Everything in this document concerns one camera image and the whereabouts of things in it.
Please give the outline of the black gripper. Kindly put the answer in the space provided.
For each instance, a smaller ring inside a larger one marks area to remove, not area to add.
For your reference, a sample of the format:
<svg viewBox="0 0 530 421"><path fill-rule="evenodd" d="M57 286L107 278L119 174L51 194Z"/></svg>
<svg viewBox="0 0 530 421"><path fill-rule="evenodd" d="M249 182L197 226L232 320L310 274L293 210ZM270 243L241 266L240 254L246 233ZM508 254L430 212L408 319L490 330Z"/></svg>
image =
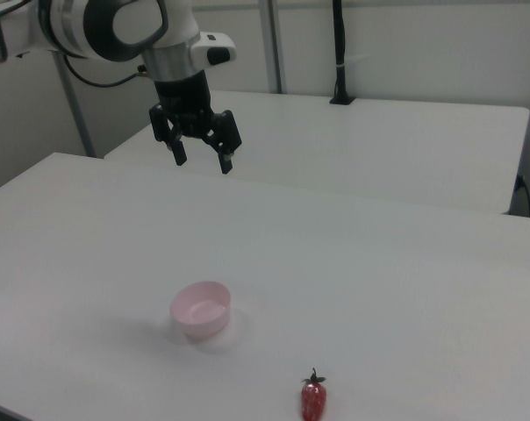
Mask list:
<svg viewBox="0 0 530 421"><path fill-rule="evenodd" d="M174 155L177 166L187 161L182 135L202 139L218 156L221 172L233 169L232 157L242 140L233 113L214 113L205 72L175 82L154 82L159 103L149 111L154 138Z"/></svg>

